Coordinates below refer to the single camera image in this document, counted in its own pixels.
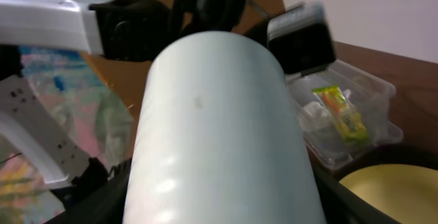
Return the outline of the green orange snack wrapper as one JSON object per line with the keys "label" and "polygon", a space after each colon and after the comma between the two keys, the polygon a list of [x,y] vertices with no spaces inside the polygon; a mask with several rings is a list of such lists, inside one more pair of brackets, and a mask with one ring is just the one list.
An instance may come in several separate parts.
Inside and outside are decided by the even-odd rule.
{"label": "green orange snack wrapper", "polygon": [[312,93],[331,115],[337,131],[346,142],[362,142],[369,138],[361,114],[338,85],[314,88]]}

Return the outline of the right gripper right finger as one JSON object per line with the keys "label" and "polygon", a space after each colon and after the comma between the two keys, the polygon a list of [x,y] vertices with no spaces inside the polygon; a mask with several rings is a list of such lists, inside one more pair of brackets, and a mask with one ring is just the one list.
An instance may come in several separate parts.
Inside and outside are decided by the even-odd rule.
{"label": "right gripper right finger", "polygon": [[322,208],[330,224],[397,224],[341,185],[318,166],[312,166]]}

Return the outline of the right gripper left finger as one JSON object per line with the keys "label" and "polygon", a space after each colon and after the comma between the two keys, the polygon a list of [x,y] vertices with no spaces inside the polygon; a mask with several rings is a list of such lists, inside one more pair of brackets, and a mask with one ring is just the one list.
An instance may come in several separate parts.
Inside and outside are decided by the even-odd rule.
{"label": "right gripper left finger", "polygon": [[107,171],[98,159],[90,158],[83,175],[75,177],[71,186],[51,191],[65,211],[46,224],[122,223],[131,161],[129,158]]}

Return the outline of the yellow plate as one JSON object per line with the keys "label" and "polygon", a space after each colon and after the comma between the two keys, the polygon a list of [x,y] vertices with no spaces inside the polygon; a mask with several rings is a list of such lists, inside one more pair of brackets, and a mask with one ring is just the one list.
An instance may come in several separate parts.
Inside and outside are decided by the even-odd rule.
{"label": "yellow plate", "polygon": [[340,183],[400,223],[437,224],[437,171],[407,164],[369,166]]}

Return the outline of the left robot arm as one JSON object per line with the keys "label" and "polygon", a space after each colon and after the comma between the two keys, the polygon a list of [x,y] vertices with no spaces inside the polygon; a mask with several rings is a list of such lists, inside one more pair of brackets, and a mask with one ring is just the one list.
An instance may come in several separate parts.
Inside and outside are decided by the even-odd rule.
{"label": "left robot arm", "polygon": [[152,61],[168,46],[174,57],[202,61],[258,56],[287,74],[310,75],[336,60],[320,3],[299,3],[267,16],[245,35],[232,33],[250,0],[1,0],[1,54],[18,68],[21,45],[85,51],[108,60]]}

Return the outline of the brown serving tray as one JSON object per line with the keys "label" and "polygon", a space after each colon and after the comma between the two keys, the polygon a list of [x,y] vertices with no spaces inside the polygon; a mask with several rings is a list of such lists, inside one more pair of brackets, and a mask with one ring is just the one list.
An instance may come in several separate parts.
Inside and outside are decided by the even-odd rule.
{"label": "brown serving tray", "polygon": [[437,170],[437,152],[406,143],[385,145],[366,152],[343,168],[329,173],[336,180],[341,180],[354,171],[381,164],[408,164]]}

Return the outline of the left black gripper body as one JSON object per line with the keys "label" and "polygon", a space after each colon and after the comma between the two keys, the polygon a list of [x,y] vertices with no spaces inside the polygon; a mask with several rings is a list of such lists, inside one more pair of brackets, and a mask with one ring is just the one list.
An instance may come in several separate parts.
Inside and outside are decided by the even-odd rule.
{"label": "left black gripper body", "polygon": [[258,42],[279,61],[287,74],[310,75],[323,71],[336,53],[324,7],[300,2],[270,16],[252,0],[174,0],[170,12],[170,39],[205,31],[231,31],[250,5],[263,20],[245,35]]}

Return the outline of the pale green cup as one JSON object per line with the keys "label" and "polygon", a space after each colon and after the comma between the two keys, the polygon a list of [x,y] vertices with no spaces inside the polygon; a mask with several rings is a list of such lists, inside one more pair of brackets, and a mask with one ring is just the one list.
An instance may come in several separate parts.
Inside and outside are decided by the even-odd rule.
{"label": "pale green cup", "polygon": [[152,63],[125,223],[324,223],[285,74],[230,32],[179,39]]}

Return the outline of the clear plastic waste bin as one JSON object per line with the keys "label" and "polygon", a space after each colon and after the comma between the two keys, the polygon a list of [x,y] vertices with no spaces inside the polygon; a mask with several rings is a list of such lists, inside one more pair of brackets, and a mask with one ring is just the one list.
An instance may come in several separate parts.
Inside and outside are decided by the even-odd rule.
{"label": "clear plastic waste bin", "polygon": [[[341,60],[325,71],[305,77],[288,75],[286,80],[307,147],[327,169],[338,171],[371,149],[403,139],[403,131],[389,122],[389,101],[396,93],[393,84]],[[346,140],[314,93],[331,86],[339,87],[351,105],[346,116],[360,115],[368,135],[365,140]]]}

